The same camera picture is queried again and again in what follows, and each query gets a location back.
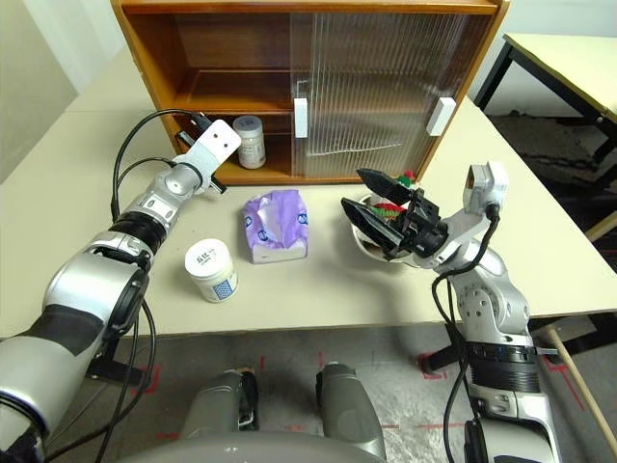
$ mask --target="frosted glass panel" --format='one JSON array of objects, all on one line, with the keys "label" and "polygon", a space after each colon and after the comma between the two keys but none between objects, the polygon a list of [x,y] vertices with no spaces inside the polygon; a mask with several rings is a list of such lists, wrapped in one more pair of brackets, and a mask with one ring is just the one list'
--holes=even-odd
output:
[{"label": "frosted glass panel", "polygon": [[416,170],[440,96],[455,96],[487,16],[293,14],[292,94],[308,99],[293,175],[352,177],[359,167]]}]

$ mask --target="wooden cabinet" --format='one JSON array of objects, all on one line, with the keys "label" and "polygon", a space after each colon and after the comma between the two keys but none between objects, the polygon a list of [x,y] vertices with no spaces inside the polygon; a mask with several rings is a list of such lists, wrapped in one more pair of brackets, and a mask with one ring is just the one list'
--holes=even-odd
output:
[{"label": "wooden cabinet", "polygon": [[[263,121],[266,165],[228,184],[356,181],[359,167],[421,174],[441,96],[464,97],[507,1],[112,0],[157,108]],[[294,101],[308,108],[306,138]],[[193,127],[166,117],[174,135]]]}]

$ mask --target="white wall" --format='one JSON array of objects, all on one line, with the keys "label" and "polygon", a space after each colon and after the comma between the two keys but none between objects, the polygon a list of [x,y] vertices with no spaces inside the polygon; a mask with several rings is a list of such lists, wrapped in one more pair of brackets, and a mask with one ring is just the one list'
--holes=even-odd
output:
[{"label": "white wall", "polygon": [[24,3],[77,92],[125,45],[109,0]]},{"label": "white wall", "polygon": [[[617,0],[511,0],[510,9],[469,88],[469,96],[474,97],[480,90],[507,32],[617,37]],[[516,64],[508,69],[486,112],[503,115],[513,110],[533,116],[577,115]]]},{"label": "white wall", "polygon": [[0,0],[0,182],[77,96],[22,0]]}]

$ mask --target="purple tissue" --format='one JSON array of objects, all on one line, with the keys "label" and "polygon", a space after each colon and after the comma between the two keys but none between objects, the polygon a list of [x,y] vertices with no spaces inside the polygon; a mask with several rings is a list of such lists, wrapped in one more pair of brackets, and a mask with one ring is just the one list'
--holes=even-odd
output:
[{"label": "purple tissue", "polygon": [[298,190],[275,190],[248,200],[244,226],[249,247],[288,248],[297,240],[309,241],[307,207]]}]

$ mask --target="cabinet top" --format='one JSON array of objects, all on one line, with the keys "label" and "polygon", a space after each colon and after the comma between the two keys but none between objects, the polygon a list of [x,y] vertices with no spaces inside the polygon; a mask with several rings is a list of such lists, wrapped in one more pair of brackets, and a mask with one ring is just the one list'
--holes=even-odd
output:
[{"label": "cabinet top", "polygon": [[495,14],[509,0],[111,0],[126,14],[419,13]]}]

